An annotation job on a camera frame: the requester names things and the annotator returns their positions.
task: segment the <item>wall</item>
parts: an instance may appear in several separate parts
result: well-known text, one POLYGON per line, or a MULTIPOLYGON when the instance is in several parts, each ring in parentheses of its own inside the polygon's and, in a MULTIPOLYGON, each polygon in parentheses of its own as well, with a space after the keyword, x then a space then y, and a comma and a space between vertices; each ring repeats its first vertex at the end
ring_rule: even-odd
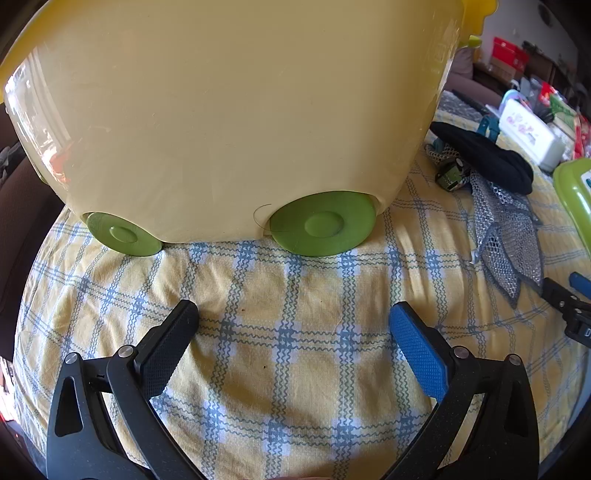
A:
POLYGON ((518 46, 524 40, 538 45, 546 56, 558 62, 558 55, 576 67, 578 50, 562 25, 553 18, 546 26, 538 14, 537 0, 498 0, 499 9, 485 20, 482 34, 482 60, 488 63, 494 37, 518 46))

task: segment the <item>black fabric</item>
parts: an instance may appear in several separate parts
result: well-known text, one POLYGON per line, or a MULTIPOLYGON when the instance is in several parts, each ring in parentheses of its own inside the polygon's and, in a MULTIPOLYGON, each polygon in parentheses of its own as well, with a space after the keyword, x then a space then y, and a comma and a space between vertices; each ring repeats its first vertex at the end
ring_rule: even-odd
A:
POLYGON ((485 179, 513 193, 532 192, 534 171, 517 152, 503 150, 481 134, 442 122, 433 122, 431 132, 455 148, 485 179))
POLYGON ((4 148, 0 153, 0 178, 7 179, 26 156, 27 154, 20 142, 17 142, 12 148, 4 148))

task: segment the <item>bed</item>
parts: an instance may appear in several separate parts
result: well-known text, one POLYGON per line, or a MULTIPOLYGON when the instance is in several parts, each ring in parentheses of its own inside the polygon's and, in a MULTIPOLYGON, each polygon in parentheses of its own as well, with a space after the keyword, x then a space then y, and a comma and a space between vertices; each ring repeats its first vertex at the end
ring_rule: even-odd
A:
MULTIPOLYGON (((443 110, 436 120, 477 126, 443 110)), ((503 136, 499 144, 517 150, 503 136)), ((545 276, 567 286, 572 271, 591 276, 591 262, 551 180, 534 170, 530 201, 543 222, 545 276)), ((268 238, 169 245, 131 258, 103 247, 63 210, 34 263, 18 322, 15 399, 24 431, 43 454, 67 353, 111 356, 190 299, 199 331, 152 405, 208 478, 379 478, 434 406, 388 331, 390 306, 406 300, 451 345, 486 358, 521 356, 543 460, 580 401, 587 349, 564 335, 559 314, 528 286, 512 309, 472 264, 472 197, 445 192, 434 175, 419 153, 368 240, 328 258, 298 257, 268 238)), ((446 462, 461 451, 480 400, 446 462)), ((142 463, 106 401, 130 458, 142 463)))

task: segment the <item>black tool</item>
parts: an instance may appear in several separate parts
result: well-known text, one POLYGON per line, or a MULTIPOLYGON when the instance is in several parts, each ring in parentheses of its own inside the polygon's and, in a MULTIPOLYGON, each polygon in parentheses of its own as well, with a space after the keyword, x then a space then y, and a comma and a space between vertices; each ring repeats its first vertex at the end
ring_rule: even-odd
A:
POLYGON ((66 356, 47 430, 50 480, 206 480, 148 402, 164 391, 198 326, 197 307, 182 300, 137 347, 125 345, 110 358, 66 356), (127 458, 103 392, 115 397, 150 469, 127 458))
MULTIPOLYGON (((591 294, 591 282, 577 272, 570 276, 570 285, 584 295, 591 294)), ((544 279, 542 298, 562 313, 566 322, 566 336, 591 348, 591 304, 579 299, 551 278, 544 279)))
MULTIPOLYGON (((48 426, 50 480, 206 480, 148 402, 164 390, 198 325, 197 307, 183 300, 137 347, 125 345, 110 358, 66 356, 48 426), (115 397, 149 469, 127 458, 102 393, 115 397)), ((392 307, 389 325, 424 392, 439 403, 382 480, 537 478, 538 426, 521 359, 486 360, 451 348, 406 302, 392 307), (486 395, 464 451, 439 468, 479 393, 486 395)))

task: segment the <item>red box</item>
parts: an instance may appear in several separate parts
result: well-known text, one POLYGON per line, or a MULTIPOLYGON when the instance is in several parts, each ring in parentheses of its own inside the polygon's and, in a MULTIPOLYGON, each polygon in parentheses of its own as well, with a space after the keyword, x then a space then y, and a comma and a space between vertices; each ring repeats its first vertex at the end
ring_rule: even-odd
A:
POLYGON ((517 45, 514 45, 502 38, 495 37, 495 43, 492 47, 492 56, 515 70, 523 73, 530 56, 517 45))

